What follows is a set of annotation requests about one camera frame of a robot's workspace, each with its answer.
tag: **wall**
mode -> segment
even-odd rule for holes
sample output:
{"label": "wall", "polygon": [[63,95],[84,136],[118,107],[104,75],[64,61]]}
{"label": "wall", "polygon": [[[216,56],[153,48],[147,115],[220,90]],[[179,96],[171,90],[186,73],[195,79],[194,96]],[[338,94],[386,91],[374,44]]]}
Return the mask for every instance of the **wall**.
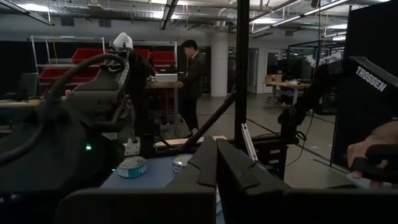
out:
{"label": "wall", "polygon": [[[159,22],[140,22],[135,21],[112,21],[111,28],[98,26],[97,20],[86,21],[85,19],[75,19],[74,27],[63,27],[60,19],[52,18],[56,25],[46,26],[34,19],[22,15],[0,15],[0,40],[25,41],[31,35],[75,35],[105,37],[114,39],[120,32],[126,32],[134,40],[166,40],[183,42],[186,37],[195,39],[201,46],[210,46],[211,29],[196,28],[186,31],[184,27],[167,26],[166,30],[159,29]],[[266,74],[267,51],[269,49],[285,49],[290,44],[297,44],[316,40],[317,32],[301,30],[294,33],[293,37],[285,37],[283,30],[275,30],[273,34],[259,38],[250,38],[249,46],[259,49],[259,66],[257,76],[257,92],[268,92],[263,88],[262,82]],[[236,46],[236,34],[229,34],[228,45]]]}

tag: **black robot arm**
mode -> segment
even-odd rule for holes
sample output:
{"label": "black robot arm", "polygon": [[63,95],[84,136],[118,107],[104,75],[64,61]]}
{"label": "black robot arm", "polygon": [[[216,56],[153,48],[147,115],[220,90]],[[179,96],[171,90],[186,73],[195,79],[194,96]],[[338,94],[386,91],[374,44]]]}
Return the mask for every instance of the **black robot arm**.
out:
{"label": "black robot arm", "polygon": [[[352,78],[356,82],[367,82],[366,91],[382,95],[388,105],[395,106],[398,103],[397,78],[364,57],[349,57],[339,62],[321,65],[311,87],[296,104],[285,109],[278,117],[281,138],[286,142],[295,138],[297,126],[302,124],[306,112],[316,107],[323,94],[328,93],[331,87]],[[398,144],[373,145],[368,149],[366,157],[356,158],[351,170],[361,171],[367,179],[398,183]],[[382,160],[389,162],[385,169],[376,167]]]}

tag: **concrete floor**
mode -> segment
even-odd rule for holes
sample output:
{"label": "concrete floor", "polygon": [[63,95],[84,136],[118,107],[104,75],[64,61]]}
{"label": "concrete floor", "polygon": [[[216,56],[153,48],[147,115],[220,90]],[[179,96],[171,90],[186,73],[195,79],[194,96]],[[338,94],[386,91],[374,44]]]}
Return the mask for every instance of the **concrete floor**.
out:
{"label": "concrete floor", "polygon": [[[247,118],[261,124],[275,132],[280,131],[277,117],[282,108],[264,108],[268,95],[249,95]],[[199,125],[204,124],[210,116],[224,102],[224,98],[210,98],[203,96],[198,102]],[[234,107],[232,105],[223,116],[206,132],[205,136],[224,135],[228,139],[234,138]],[[311,117],[307,116],[298,130],[307,132]],[[336,171],[324,163],[329,162],[331,144],[333,140],[334,116],[315,115],[308,132],[305,147],[309,151],[303,151],[299,160],[286,167],[285,182],[295,188],[327,188],[337,185],[350,184],[343,173]],[[269,133],[261,127],[248,121],[247,126],[251,136]],[[286,164],[294,161],[300,155],[301,147],[291,145],[288,149]]]}

